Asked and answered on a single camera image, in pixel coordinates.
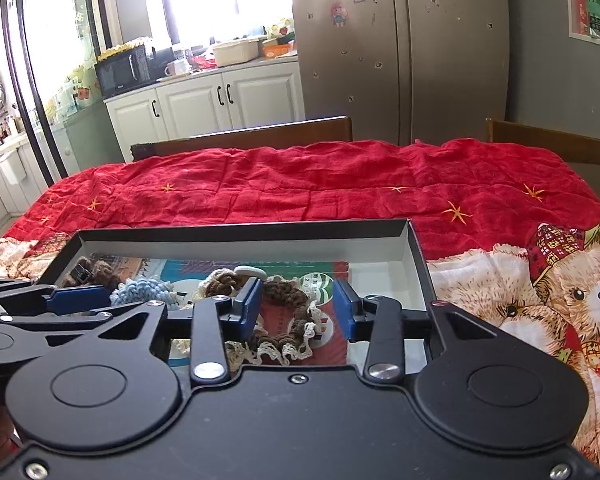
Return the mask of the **black sliding door frame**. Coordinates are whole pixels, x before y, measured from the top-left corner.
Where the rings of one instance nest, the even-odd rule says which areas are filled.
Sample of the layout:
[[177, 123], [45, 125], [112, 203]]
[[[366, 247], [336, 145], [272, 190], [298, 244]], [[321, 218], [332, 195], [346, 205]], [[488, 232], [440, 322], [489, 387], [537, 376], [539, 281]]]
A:
[[65, 175], [58, 170], [58, 164], [64, 166], [57, 154], [57, 146], [48, 146], [53, 139], [50, 123], [44, 114], [44, 108], [35, 82], [33, 67], [27, 42], [26, 21], [24, 20], [24, 0], [0, 0], [1, 29], [6, 54], [6, 63], [14, 96], [16, 110], [23, 124], [35, 168], [40, 172], [47, 186], [54, 185]]

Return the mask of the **dark brown furry hair clip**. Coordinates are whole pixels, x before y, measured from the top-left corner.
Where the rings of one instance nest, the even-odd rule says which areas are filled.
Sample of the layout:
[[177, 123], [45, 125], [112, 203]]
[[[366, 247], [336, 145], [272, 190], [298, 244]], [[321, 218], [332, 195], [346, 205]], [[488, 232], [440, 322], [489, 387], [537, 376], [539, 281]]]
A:
[[62, 280], [64, 287], [98, 285], [113, 292], [121, 284], [114, 269], [104, 260], [81, 257]]

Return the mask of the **black microwave oven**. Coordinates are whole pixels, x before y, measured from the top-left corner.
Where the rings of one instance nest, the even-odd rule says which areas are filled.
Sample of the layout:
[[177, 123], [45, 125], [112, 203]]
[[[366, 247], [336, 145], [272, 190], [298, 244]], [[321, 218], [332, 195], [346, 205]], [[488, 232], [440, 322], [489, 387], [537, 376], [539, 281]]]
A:
[[96, 77], [104, 99], [151, 84], [148, 49], [144, 44], [115, 53], [95, 64]]

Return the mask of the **cream rectangular basin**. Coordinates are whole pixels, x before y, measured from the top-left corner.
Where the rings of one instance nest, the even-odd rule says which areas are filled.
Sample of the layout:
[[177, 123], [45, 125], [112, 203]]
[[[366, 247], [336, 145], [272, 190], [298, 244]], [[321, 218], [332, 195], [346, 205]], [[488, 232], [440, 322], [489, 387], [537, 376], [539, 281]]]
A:
[[214, 44], [212, 51], [218, 67], [247, 63], [260, 56], [260, 39], [247, 37]]

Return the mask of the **wooden chair back right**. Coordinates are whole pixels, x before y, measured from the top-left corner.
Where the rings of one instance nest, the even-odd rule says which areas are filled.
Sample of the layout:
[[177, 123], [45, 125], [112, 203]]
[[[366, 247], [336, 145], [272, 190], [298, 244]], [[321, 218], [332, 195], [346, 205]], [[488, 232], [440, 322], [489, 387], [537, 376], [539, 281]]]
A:
[[486, 140], [490, 143], [515, 143], [544, 148], [565, 162], [600, 165], [600, 139], [590, 136], [488, 118]]

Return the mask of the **black shallow box tray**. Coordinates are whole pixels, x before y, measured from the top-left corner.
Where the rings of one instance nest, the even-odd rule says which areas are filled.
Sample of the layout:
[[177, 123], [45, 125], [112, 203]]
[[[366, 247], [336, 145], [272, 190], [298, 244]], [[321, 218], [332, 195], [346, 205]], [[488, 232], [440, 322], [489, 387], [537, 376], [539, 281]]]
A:
[[[50, 264], [44, 278], [61, 278], [86, 252], [240, 263], [345, 261], [349, 265], [347, 281], [358, 296], [386, 296], [400, 302], [405, 376], [411, 363], [423, 368], [430, 355], [427, 344], [436, 328], [430, 313], [434, 291], [407, 220], [81, 231]], [[166, 364], [152, 351], [152, 344], [166, 338], [188, 338], [190, 342], [192, 312], [169, 312], [158, 304], [135, 307], [118, 322], [109, 321], [53, 348], [28, 369], [45, 378], [163, 372]], [[343, 366], [363, 377], [364, 361]]]

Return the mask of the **light blue knitted scrunchie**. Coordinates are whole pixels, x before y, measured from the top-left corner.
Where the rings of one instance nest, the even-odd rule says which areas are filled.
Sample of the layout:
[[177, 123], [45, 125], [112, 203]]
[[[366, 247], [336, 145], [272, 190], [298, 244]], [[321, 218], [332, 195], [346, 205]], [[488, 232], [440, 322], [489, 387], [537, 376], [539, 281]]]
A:
[[162, 301], [168, 307], [178, 306], [178, 294], [172, 284], [156, 278], [128, 278], [111, 293], [109, 300], [113, 306], [151, 300]]

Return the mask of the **beige double-door refrigerator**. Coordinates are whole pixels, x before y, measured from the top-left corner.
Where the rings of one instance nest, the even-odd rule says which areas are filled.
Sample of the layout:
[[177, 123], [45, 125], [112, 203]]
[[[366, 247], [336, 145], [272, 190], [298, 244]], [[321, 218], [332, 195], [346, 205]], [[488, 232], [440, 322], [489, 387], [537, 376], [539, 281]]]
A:
[[480, 138], [506, 112], [508, 0], [292, 0], [304, 110], [357, 139]]

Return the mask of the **red quilted bear blanket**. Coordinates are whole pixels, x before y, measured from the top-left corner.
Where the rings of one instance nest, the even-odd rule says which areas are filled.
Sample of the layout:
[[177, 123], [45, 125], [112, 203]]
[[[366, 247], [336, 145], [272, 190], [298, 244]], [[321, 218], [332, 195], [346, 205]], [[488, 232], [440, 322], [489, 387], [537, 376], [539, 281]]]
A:
[[89, 169], [0, 239], [0, 278], [39, 278], [74, 233], [407, 218], [439, 298], [545, 349], [590, 393], [577, 449], [600, 466], [600, 199], [558, 155], [470, 139], [210, 148]]

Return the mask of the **white mug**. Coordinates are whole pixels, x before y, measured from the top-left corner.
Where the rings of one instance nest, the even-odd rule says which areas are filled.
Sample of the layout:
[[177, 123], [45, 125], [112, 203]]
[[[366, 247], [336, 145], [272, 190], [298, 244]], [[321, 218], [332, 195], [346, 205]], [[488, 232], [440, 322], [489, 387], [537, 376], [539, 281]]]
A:
[[166, 76], [166, 77], [180, 76], [180, 75], [184, 75], [184, 74], [188, 73], [189, 70], [190, 70], [190, 65], [189, 65], [189, 62], [186, 60], [186, 58], [177, 58], [176, 60], [171, 61], [168, 64], [166, 64], [166, 67], [164, 68], [164, 76]]

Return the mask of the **brown cream lace scrunchie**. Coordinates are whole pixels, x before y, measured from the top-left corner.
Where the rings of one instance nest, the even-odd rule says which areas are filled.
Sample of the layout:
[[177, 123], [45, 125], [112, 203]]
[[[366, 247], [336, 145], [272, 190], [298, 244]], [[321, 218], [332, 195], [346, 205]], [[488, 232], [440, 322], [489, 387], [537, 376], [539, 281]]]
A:
[[230, 370], [234, 372], [242, 364], [261, 365], [266, 361], [288, 365], [313, 356], [311, 341], [321, 335], [323, 318], [323, 311], [318, 307], [320, 293], [313, 285], [303, 285], [298, 278], [287, 280], [280, 275], [268, 275], [254, 266], [236, 266], [212, 271], [198, 285], [194, 298], [216, 295], [235, 298], [246, 288], [250, 278], [262, 282], [264, 304], [287, 318], [282, 328], [272, 332], [265, 327], [264, 317], [258, 315], [247, 339], [226, 337], [224, 347]]

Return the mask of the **white kitchen cabinet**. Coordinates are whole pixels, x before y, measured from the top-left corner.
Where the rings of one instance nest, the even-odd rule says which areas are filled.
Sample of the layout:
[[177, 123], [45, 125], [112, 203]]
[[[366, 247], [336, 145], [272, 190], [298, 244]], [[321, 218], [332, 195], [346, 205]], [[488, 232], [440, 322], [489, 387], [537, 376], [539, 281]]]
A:
[[296, 56], [166, 78], [105, 104], [126, 162], [136, 144], [306, 119]]

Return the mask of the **dark wooden chair back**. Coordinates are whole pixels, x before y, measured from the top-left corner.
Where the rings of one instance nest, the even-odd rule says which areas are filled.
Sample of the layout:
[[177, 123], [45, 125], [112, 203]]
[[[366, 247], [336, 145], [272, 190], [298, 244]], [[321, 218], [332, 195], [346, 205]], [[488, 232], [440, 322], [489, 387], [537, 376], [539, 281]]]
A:
[[206, 133], [186, 139], [140, 143], [131, 146], [132, 161], [154, 156], [170, 156], [206, 150], [207, 148], [293, 148], [316, 142], [352, 142], [351, 119], [337, 116], [321, 119], [288, 122], [288, 124], [252, 127], [239, 130]]

